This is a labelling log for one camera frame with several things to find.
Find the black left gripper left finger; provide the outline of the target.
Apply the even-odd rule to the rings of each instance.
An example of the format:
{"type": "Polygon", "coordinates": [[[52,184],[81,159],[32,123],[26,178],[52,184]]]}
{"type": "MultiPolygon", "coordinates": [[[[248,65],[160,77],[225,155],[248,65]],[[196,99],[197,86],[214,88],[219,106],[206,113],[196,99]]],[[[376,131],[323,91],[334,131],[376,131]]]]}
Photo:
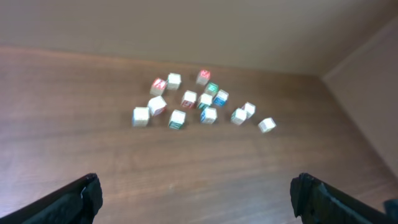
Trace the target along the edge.
{"type": "Polygon", "coordinates": [[[93,223],[103,205],[99,177],[89,173],[1,218],[3,224],[93,223]]]}

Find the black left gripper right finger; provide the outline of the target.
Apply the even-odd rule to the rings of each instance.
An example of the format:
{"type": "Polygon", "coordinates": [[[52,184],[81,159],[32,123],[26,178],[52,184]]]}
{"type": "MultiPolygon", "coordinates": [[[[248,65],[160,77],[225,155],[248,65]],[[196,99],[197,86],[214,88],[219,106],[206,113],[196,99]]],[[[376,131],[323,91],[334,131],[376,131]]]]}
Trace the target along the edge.
{"type": "Polygon", "coordinates": [[[382,213],[308,173],[292,179],[290,198],[303,224],[397,224],[396,199],[386,200],[382,213]]]}

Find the blue sided plain wooden block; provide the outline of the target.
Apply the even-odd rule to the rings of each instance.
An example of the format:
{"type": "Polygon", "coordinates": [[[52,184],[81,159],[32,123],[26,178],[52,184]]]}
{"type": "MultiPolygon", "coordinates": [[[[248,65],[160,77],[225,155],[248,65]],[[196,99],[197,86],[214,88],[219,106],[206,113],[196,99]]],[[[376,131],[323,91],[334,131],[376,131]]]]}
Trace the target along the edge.
{"type": "Polygon", "coordinates": [[[133,126],[147,126],[150,119],[148,107],[135,107],[132,112],[133,126]]]}

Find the yellow engraved wooden block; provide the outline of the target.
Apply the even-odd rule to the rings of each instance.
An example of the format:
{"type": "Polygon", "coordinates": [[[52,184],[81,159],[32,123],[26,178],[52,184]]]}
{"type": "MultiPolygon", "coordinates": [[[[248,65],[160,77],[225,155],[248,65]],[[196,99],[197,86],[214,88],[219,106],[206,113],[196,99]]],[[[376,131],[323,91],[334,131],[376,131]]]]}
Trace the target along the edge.
{"type": "Polygon", "coordinates": [[[268,133],[276,127],[276,123],[272,118],[265,118],[258,124],[258,127],[261,133],[268,133]]]}

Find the red sided wooden block left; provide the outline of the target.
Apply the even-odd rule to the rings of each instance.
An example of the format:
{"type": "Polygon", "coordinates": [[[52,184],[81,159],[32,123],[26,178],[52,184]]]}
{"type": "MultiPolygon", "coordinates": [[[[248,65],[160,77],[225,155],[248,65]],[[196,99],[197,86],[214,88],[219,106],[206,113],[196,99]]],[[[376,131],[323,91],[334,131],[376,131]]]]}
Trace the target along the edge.
{"type": "Polygon", "coordinates": [[[149,100],[147,107],[151,116],[157,116],[165,111],[167,103],[162,96],[156,96],[149,100]]]}

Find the red sided wooden block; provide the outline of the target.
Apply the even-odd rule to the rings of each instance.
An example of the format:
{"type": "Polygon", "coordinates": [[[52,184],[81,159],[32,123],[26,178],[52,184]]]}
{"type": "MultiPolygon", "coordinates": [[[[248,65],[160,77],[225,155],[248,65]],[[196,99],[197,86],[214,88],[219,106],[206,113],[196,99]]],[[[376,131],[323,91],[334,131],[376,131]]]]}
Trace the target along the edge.
{"type": "Polygon", "coordinates": [[[162,96],[156,96],[149,100],[147,107],[151,116],[157,116],[165,111],[167,103],[162,96]]]}
{"type": "Polygon", "coordinates": [[[184,108],[193,108],[197,100],[197,94],[193,91],[187,90],[183,97],[181,106],[184,108]]]}

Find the green sided wooden block lower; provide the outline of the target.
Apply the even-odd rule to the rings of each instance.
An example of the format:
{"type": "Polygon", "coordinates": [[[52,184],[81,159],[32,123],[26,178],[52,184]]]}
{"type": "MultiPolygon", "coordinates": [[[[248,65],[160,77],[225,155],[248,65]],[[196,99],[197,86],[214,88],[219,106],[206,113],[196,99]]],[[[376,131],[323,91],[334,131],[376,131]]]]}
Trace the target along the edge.
{"type": "Polygon", "coordinates": [[[174,110],[169,119],[170,129],[181,129],[184,125],[186,112],[174,110]]]}

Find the green sided wooden block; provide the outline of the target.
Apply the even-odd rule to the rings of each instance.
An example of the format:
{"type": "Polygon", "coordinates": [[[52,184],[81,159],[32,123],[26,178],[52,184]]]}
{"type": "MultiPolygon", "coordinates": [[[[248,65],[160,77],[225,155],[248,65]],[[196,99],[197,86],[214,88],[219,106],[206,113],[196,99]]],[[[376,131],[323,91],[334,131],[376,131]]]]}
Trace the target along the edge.
{"type": "Polygon", "coordinates": [[[174,110],[169,119],[170,129],[181,129],[184,125],[186,112],[174,110]]]}
{"type": "Polygon", "coordinates": [[[211,95],[203,93],[198,99],[197,108],[203,110],[209,107],[212,104],[212,101],[213,97],[211,95]]]}

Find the blue engraved wooden block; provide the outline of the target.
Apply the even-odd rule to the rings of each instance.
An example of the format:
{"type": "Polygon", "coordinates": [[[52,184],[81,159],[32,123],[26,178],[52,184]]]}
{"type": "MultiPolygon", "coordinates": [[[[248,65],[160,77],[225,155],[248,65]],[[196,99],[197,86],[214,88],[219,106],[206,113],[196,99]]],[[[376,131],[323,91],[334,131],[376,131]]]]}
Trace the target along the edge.
{"type": "Polygon", "coordinates": [[[200,122],[204,124],[213,124],[217,119],[217,110],[215,108],[205,108],[200,116],[200,122]]]}

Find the red letter A block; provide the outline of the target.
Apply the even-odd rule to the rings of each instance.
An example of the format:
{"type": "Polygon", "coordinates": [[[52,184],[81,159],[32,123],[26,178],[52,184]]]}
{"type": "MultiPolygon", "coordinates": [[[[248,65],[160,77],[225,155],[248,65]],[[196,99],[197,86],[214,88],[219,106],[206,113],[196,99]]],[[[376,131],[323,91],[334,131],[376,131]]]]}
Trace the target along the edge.
{"type": "Polygon", "coordinates": [[[167,82],[161,78],[156,78],[151,85],[150,94],[161,96],[167,87],[167,82]]]}

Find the green sided wooden block centre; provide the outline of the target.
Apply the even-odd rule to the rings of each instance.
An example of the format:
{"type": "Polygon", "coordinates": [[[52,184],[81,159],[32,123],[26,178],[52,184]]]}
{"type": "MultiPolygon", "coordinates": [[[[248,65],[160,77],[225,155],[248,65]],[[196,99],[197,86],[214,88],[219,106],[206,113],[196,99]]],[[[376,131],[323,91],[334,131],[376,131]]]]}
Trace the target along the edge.
{"type": "Polygon", "coordinates": [[[213,97],[211,95],[203,93],[198,99],[197,108],[203,110],[209,107],[212,104],[212,101],[213,97]]]}

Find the red sided wooden block centre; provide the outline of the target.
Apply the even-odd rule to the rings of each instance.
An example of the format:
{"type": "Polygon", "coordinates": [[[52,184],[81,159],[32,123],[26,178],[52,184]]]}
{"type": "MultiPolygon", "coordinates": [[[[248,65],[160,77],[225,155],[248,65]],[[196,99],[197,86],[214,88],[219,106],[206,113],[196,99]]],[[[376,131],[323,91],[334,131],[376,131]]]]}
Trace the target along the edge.
{"type": "Polygon", "coordinates": [[[183,97],[181,106],[184,108],[193,108],[197,100],[197,94],[193,91],[187,90],[183,97]]]}

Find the green top wooden block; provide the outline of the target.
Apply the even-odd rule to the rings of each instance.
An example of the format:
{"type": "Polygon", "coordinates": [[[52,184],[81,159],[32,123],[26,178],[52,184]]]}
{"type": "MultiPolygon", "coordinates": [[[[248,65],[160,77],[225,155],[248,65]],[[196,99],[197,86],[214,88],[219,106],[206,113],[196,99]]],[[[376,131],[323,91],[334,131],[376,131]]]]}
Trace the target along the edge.
{"type": "Polygon", "coordinates": [[[219,91],[219,86],[213,82],[209,82],[205,87],[204,93],[214,97],[219,91]]]}

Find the plain wooden block top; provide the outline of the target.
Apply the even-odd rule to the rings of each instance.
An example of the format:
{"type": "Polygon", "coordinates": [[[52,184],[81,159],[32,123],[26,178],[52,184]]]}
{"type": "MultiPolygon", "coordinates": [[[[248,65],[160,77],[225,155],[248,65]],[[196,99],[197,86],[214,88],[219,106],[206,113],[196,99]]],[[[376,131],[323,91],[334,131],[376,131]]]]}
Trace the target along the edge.
{"type": "Polygon", "coordinates": [[[167,89],[178,90],[182,82],[181,75],[177,73],[169,73],[167,78],[167,89]]]}

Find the red letter M block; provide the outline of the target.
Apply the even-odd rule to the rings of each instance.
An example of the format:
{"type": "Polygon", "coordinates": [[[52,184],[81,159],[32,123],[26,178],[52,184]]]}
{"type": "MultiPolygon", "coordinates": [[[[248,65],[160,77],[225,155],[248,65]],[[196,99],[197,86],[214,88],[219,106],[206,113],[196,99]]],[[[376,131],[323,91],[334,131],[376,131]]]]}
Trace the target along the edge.
{"type": "Polygon", "coordinates": [[[208,70],[200,70],[196,79],[196,84],[206,85],[211,78],[211,72],[208,70]]]}

